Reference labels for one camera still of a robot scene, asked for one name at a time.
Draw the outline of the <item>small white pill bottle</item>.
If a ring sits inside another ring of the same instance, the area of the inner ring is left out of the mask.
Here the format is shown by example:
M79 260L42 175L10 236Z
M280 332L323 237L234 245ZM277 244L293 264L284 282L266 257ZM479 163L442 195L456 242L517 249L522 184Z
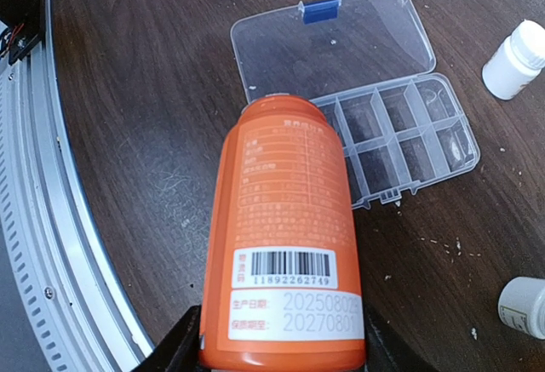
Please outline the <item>small white pill bottle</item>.
M544 279L513 278L500 293L497 313L508 327L543 340Z

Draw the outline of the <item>clear plastic pill organizer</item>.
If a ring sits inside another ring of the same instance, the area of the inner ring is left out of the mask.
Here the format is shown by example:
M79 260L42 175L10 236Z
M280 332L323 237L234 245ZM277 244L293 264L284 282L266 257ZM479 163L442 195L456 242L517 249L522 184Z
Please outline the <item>clear plastic pill organizer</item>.
M480 151L411 0L298 3L235 22L248 101L295 94L344 149L354 208L473 170Z

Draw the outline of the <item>orange pill bottle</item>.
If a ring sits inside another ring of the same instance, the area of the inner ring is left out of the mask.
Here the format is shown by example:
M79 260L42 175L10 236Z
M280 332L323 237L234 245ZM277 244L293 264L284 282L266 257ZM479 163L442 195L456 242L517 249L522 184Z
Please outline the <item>orange pill bottle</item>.
M218 169L200 362L225 371L349 371L364 306L340 139L310 101L252 102Z

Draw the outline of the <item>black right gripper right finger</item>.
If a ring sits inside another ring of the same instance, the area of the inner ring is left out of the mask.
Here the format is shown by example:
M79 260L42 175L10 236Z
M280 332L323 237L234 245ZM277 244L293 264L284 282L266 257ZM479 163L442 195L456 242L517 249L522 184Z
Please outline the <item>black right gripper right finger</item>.
M373 306L365 305L364 321L365 371L438 371L419 356Z

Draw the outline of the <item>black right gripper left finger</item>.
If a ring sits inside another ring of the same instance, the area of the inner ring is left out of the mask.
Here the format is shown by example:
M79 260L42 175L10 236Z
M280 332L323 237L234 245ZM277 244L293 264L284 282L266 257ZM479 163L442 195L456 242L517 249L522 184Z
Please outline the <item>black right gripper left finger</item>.
M191 306L135 372L202 371L198 362L201 306Z

